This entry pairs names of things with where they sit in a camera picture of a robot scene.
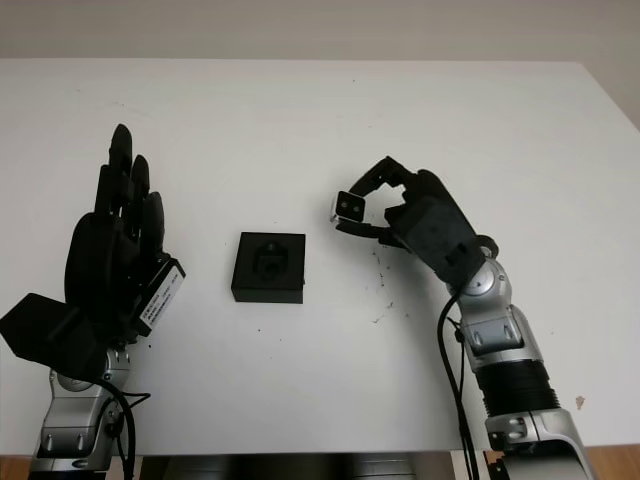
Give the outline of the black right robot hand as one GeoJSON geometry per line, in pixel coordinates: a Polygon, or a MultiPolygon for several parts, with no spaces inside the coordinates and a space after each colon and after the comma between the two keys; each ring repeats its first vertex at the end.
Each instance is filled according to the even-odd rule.
{"type": "Polygon", "coordinates": [[[368,239],[379,244],[407,249],[402,238],[395,232],[397,223],[422,198],[431,198],[445,203],[452,202],[440,179],[428,170],[411,172],[392,157],[386,156],[371,167],[348,191],[339,191],[336,197],[332,221],[343,233],[368,239]],[[405,188],[400,205],[388,207],[384,218],[387,226],[377,226],[364,221],[365,197],[383,184],[391,188],[405,188]]]}

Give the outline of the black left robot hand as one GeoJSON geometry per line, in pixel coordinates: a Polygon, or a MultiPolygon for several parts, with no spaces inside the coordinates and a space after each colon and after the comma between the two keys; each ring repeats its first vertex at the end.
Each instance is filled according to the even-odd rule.
{"type": "Polygon", "coordinates": [[[67,304],[85,314],[107,343],[148,336],[142,311],[171,260],[164,251],[162,197],[150,185],[149,163],[133,154],[132,134],[116,126],[100,167],[94,208],[73,231],[64,276],[67,304]]]}

